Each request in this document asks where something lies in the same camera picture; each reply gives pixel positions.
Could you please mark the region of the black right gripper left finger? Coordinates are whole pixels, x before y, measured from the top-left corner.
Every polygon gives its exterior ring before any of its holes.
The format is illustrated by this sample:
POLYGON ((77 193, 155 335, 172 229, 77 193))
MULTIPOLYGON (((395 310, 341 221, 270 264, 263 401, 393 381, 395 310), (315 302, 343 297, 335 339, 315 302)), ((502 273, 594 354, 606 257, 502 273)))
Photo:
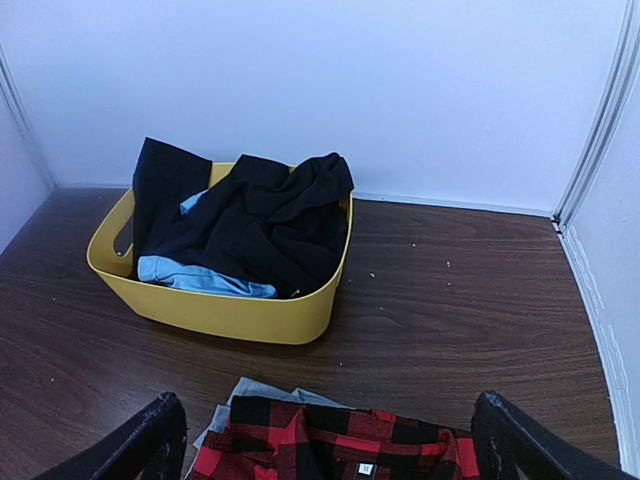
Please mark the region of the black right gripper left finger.
POLYGON ((186 413, 162 392, 109 435, 41 473, 40 479, 179 479, 187 444, 186 413))

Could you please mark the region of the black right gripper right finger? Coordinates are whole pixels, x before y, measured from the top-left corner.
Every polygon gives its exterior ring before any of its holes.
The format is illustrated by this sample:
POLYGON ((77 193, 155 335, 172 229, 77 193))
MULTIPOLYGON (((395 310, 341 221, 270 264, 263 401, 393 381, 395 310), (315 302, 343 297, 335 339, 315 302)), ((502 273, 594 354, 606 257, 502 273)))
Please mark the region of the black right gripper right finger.
POLYGON ((476 400, 471 432, 482 479, 632 477, 562 440, 494 391, 483 392, 476 400))

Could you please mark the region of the black long sleeve shirt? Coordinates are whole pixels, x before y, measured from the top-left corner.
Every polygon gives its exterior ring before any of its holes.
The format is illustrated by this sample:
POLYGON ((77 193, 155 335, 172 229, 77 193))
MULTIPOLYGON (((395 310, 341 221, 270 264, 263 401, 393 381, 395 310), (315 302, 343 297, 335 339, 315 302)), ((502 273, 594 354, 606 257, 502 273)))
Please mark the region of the black long sleeve shirt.
POLYGON ((158 254, 185 265, 196 263, 225 275, 272 285, 278 296, 308 295, 331 277, 346 239, 346 215, 339 201, 354 185, 346 160, 337 153, 310 158, 295 168, 250 155, 241 156, 215 185, 212 162, 148 138, 133 176, 135 186, 158 186, 166 193, 191 187, 200 192, 246 181, 276 187, 277 210, 256 215, 241 201, 224 208, 213 200, 210 213, 174 221, 158 254))

